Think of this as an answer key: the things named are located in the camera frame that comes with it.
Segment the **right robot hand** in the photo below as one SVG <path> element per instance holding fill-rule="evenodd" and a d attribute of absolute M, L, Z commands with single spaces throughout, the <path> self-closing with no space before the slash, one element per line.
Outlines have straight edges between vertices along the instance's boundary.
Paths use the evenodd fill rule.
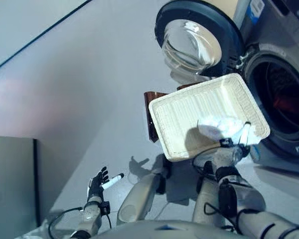
<path fill-rule="evenodd" d="M 234 148 L 235 152 L 240 155 L 241 158 L 246 157 L 250 153 L 250 146 L 248 143 L 248 135 L 251 128 L 251 123 L 246 122 L 244 126 L 234 133 L 231 137 L 221 139 L 221 148 Z"/>

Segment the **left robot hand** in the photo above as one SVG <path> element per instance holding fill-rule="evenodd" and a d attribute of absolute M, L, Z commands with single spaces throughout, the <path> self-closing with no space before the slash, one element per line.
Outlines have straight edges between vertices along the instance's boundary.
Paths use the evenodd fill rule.
<path fill-rule="evenodd" d="M 103 192 L 114 186 L 123 178 L 124 173 L 120 173 L 112 178 L 109 178 L 107 167 L 103 167 L 97 173 L 97 175 L 91 178 L 89 181 L 87 189 L 87 201 L 89 202 L 93 197 L 98 197 L 102 202 L 104 200 Z"/>

